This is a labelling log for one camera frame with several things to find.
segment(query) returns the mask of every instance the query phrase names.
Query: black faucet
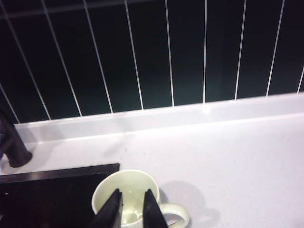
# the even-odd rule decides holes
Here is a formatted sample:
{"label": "black faucet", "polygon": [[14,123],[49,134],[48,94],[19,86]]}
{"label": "black faucet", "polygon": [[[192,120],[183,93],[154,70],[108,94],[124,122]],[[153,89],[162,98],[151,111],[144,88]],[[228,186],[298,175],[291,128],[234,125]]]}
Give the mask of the black faucet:
{"label": "black faucet", "polygon": [[0,159],[6,154],[11,167],[20,167],[28,163],[32,154],[25,148],[14,124],[0,110]]}

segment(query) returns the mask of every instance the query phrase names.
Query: black wall tile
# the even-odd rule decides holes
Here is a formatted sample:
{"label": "black wall tile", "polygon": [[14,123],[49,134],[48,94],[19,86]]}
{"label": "black wall tile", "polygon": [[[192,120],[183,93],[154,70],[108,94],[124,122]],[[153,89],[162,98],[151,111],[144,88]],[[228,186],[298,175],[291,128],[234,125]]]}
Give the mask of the black wall tile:
{"label": "black wall tile", "polygon": [[204,0],[168,0],[175,105],[203,102],[204,14]]}
{"label": "black wall tile", "polygon": [[40,0],[2,0],[8,13],[42,9]]}
{"label": "black wall tile", "polygon": [[303,92],[303,91],[304,91],[304,82],[303,82],[303,79],[302,79],[302,82],[300,84],[300,92]]}
{"label": "black wall tile", "polygon": [[128,4],[144,108],[171,106],[166,8],[163,0]]}
{"label": "black wall tile", "polygon": [[12,24],[52,119],[79,116],[45,15]]}
{"label": "black wall tile", "polygon": [[54,13],[50,18],[82,114],[110,112],[85,10]]}
{"label": "black wall tile", "polygon": [[47,120],[47,114],[5,20],[0,20],[0,82],[22,123]]}
{"label": "black wall tile", "polygon": [[45,0],[47,7],[61,7],[68,5],[83,4],[82,0]]}
{"label": "black wall tile", "polygon": [[303,1],[285,1],[269,94],[298,89],[304,64],[303,12]]}
{"label": "black wall tile", "polygon": [[248,0],[237,97],[265,96],[282,1]]}
{"label": "black wall tile", "polygon": [[205,101],[234,99],[244,0],[207,2]]}
{"label": "black wall tile", "polygon": [[5,113],[5,115],[14,123],[16,124],[18,121],[14,116],[8,102],[5,99],[4,94],[0,90],[0,109]]}
{"label": "black wall tile", "polygon": [[124,4],[89,10],[114,112],[141,108]]}

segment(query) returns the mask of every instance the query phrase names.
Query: faucet base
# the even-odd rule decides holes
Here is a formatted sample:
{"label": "faucet base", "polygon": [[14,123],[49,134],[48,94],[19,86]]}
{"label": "faucet base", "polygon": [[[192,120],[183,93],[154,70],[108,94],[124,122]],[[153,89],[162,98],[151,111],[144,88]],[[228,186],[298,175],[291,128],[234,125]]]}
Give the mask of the faucet base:
{"label": "faucet base", "polygon": [[9,162],[10,167],[17,168],[25,165],[32,159],[33,155],[30,152],[27,152],[27,154],[22,158],[22,160],[19,160],[18,162],[11,163]]}

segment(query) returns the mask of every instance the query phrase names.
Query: white countertop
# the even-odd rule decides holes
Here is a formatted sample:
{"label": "white countertop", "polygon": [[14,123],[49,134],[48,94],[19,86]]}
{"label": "white countertop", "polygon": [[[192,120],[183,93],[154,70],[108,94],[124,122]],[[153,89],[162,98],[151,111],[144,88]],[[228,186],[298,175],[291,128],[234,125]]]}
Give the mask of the white countertop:
{"label": "white countertop", "polygon": [[118,162],[185,206],[191,228],[304,227],[304,113],[30,142],[32,161],[1,174]]}

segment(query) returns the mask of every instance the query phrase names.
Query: white grout line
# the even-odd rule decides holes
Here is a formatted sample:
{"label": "white grout line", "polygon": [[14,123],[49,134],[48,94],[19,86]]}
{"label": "white grout line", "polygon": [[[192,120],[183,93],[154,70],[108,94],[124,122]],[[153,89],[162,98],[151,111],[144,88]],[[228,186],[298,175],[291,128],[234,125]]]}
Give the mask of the white grout line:
{"label": "white grout line", "polygon": [[301,87],[301,83],[302,83],[302,79],[303,79],[303,73],[304,73],[304,65],[303,65],[303,70],[302,70],[302,74],[301,74],[301,78],[300,78],[300,82],[299,82],[299,86],[298,86],[298,91],[296,92],[297,94],[299,94],[299,91],[300,91],[300,87]]}
{"label": "white grout line", "polygon": [[207,0],[205,0],[203,104],[205,103],[205,96],[206,96],[206,39],[207,39]]}
{"label": "white grout line", "polygon": [[65,64],[65,61],[63,59],[63,56],[62,56],[62,53],[61,53],[61,50],[60,50],[60,47],[59,47],[59,43],[57,41],[57,37],[55,35],[55,31],[54,31],[54,28],[53,28],[53,25],[52,25],[52,22],[51,22],[51,19],[48,15],[48,11],[47,11],[47,7],[44,3],[44,0],[41,0],[41,3],[42,3],[42,6],[43,6],[43,10],[44,10],[44,13],[47,17],[47,22],[48,22],[48,25],[51,29],[51,32],[52,32],[52,35],[53,35],[53,39],[54,39],[54,42],[56,44],[56,48],[57,48],[57,51],[59,53],[59,56],[60,56],[60,59],[61,59],[61,62],[62,62],[62,65],[63,65],[63,68],[64,68],[64,71],[66,73],[66,78],[68,80],[68,83],[70,85],[70,88],[71,88],[71,91],[72,91],[72,94],[73,94],[73,97],[74,97],[74,100],[75,100],[75,103],[76,103],[76,106],[77,106],[77,109],[78,109],[78,112],[79,112],[79,115],[82,116],[82,113],[81,113],[81,110],[80,110],[80,107],[79,107],[79,104],[78,104],[78,101],[77,101],[77,98],[76,98],[76,94],[74,92],[74,89],[73,89],[73,86],[72,86],[72,83],[71,83],[71,80],[70,80],[70,77],[68,75],[68,71],[67,71],[67,68],[66,68],[66,64]]}
{"label": "white grout line", "polygon": [[3,95],[4,95],[4,97],[5,97],[6,101],[7,101],[7,103],[9,104],[9,107],[10,107],[11,111],[13,112],[13,114],[14,114],[14,116],[15,116],[17,122],[20,123],[20,121],[19,121],[19,119],[18,119],[18,117],[17,117],[17,115],[16,115],[16,113],[15,113],[15,111],[14,111],[14,108],[13,108],[13,106],[11,105],[10,100],[9,100],[8,96],[6,95],[6,93],[5,93],[5,91],[4,91],[4,89],[3,89],[2,85],[1,85],[1,83],[0,83],[0,90],[2,91],[2,93],[3,93]]}
{"label": "white grout line", "polygon": [[174,107],[172,64],[171,64],[171,47],[170,47],[170,33],[169,33],[169,16],[168,16],[168,1],[167,0],[165,0],[165,6],[166,6],[166,21],[167,21],[167,35],[168,35],[168,52],[169,52],[171,97],[172,97],[172,106]]}
{"label": "white grout line", "polygon": [[275,42],[275,49],[274,49],[274,55],[272,56],[272,62],[271,62],[271,68],[270,68],[270,74],[269,74],[269,80],[268,80],[268,86],[267,86],[266,96],[268,96],[268,93],[269,93],[269,87],[270,87],[272,69],[274,67],[274,62],[275,62],[275,57],[276,57],[276,46],[277,46],[277,41],[279,39],[281,20],[282,20],[282,15],[283,15],[283,10],[284,10],[284,3],[285,3],[285,0],[282,1],[281,14],[280,14],[280,19],[279,19],[279,25],[277,27],[277,33],[276,33],[276,38],[275,38],[275,41],[276,41]]}
{"label": "white grout line", "polygon": [[0,0],[0,7],[1,7],[3,13],[4,13],[4,16],[5,16],[5,18],[6,18],[6,21],[7,21],[8,25],[9,25],[10,31],[12,32],[12,35],[13,35],[13,37],[14,37],[14,40],[15,40],[15,42],[16,42],[16,44],[17,44],[17,47],[18,47],[18,49],[19,49],[19,52],[20,52],[20,54],[21,54],[21,56],[22,56],[22,58],[23,58],[23,61],[24,61],[25,66],[26,66],[26,68],[27,68],[27,70],[28,70],[28,73],[29,73],[29,75],[30,75],[30,77],[31,77],[31,79],[32,79],[32,81],[33,81],[33,84],[34,84],[35,89],[36,89],[36,91],[37,91],[37,93],[38,93],[38,96],[39,96],[39,98],[40,98],[40,100],[41,100],[41,102],[42,102],[42,105],[43,105],[43,107],[44,107],[44,110],[46,111],[47,117],[48,117],[49,120],[51,120],[51,117],[50,117],[50,115],[49,115],[49,113],[48,113],[47,106],[46,106],[46,104],[44,103],[43,97],[42,97],[42,95],[41,95],[41,93],[40,93],[40,90],[39,90],[39,88],[38,88],[38,86],[37,86],[37,83],[36,83],[36,80],[35,80],[35,78],[34,78],[34,76],[33,76],[32,70],[31,70],[30,67],[29,67],[29,63],[28,63],[28,61],[27,61],[27,58],[25,57],[25,54],[24,54],[24,52],[23,52],[23,49],[22,49],[22,47],[21,47],[21,44],[20,44],[19,39],[18,39],[18,37],[17,37],[17,34],[16,34],[16,32],[15,32],[15,29],[13,28],[13,25],[12,25],[10,19],[9,19],[8,16],[7,16],[6,9],[5,9],[5,7],[4,7],[4,5],[3,5],[3,2],[2,2],[1,0]]}
{"label": "white grout line", "polygon": [[135,50],[134,50],[134,43],[133,43],[133,36],[132,36],[132,30],[131,30],[131,23],[130,23],[130,17],[129,17],[129,10],[128,10],[127,0],[124,0],[124,5],[125,5],[125,11],[127,13],[127,20],[128,20],[130,40],[131,40],[131,46],[132,46],[132,52],[133,52],[133,59],[134,59],[134,64],[135,64],[135,71],[136,71],[136,78],[137,78],[137,85],[138,85],[138,92],[139,92],[139,99],[141,101],[141,107],[143,109],[142,91],[141,91],[141,85],[139,83],[139,77],[138,77],[138,70],[137,70],[137,63],[136,63],[136,57],[135,57]]}
{"label": "white grout line", "polygon": [[236,83],[236,93],[234,99],[237,99],[238,95],[238,77],[239,77],[239,67],[241,63],[241,55],[242,55],[242,45],[243,45],[243,34],[244,34],[244,24],[245,24],[245,12],[246,12],[246,1],[244,0],[244,10],[243,10],[243,22],[242,22],[242,33],[241,33],[241,43],[239,45],[239,55],[238,55],[238,65],[237,65],[237,83]]}
{"label": "white grout line", "polygon": [[113,113],[112,104],[111,104],[111,100],[110,100],[110,96],[109,96],[109,92],[108,92],[108,87],[107,87],[106,82],[105,82],[104,70],[103,70],[103,67],[101,65],[100,56],[99,56],[99,52],[98,52],[98,48],[97,48],[95,35],[94,35],[93,27],[92,27],[92,24],[91,24],[91,19],[90,19],[90,15],[89,15],[89,10],[87,8],[86,0],[83,0],[83,3],[85,5],[85,13],[86,13],[87,21],[89,23],[89,27],[90,27],[90,31],[91,31],[91,35],[92,35],[92,40],[93,40],[93,43],[94,43],[94,48],[95,48],[95,52],[96,52],[96,55],[97,55],[97,60],[98,60],[98,64],[99,64],[99,68],[100,68],[100,72],[101,72],[101,76],[102,76],[103,81],[104,81],[106,96],[108,98],[111,113]]}

